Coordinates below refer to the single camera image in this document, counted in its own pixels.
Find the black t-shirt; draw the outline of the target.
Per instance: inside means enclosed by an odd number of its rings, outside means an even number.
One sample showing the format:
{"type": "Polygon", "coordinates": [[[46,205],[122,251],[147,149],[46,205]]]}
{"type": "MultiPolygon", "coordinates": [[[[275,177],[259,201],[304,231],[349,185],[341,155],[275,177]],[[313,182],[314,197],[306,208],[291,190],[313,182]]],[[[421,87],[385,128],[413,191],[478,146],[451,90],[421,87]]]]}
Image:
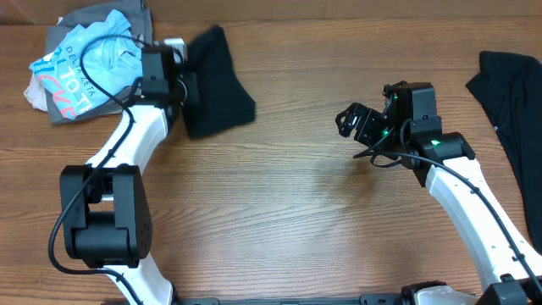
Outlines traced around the black t-shirt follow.
{"type": "Polygon", "coordinates": [[[187,48],[188,98],[182,113],[189,137],[203,138],[256,118],[256,103],[239,82],[224,29],[218,25],[197,36],[187,48]]]}

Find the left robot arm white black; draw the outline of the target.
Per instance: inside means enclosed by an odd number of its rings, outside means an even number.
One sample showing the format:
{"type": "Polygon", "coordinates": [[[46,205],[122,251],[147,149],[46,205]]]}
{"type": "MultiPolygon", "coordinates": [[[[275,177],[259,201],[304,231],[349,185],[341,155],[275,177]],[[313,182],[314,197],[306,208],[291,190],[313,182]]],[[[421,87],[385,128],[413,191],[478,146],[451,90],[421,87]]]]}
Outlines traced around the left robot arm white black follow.
{"type": "Polygon", "coordinates": [[[68,255],[86,265],[82,274],[106,275],[129,304],[179,301],[150,253],[152,217],[142,174],[187,96],[177,70],[181,59],[170,48],[144,48],[143,76],[135,81],[141,95],[128,98],[119,126],[93,158],[60,175],[62,213],[48,243],[53,266],[71,271],[54,256],[62,231],[68,255]]]}

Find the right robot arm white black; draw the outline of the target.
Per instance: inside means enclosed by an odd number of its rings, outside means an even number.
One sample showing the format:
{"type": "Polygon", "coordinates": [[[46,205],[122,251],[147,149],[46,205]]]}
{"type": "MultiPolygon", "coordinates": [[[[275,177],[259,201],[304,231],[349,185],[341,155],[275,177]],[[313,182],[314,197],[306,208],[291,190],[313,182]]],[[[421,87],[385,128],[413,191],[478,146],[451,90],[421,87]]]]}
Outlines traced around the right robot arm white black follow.
{"type": "Polygon", "coordinates": [[[439,283],[407,287],[405,304],[539,304],[541,256],[523,238],[490,190],[474,150],[457,133],[444,133],[434,106],[383,113],[360,103],[340,112],[341,136],[366,146],[361,158],[387,157],[411,170],[451,219],[474,262],[479,297],[439,283]]]}

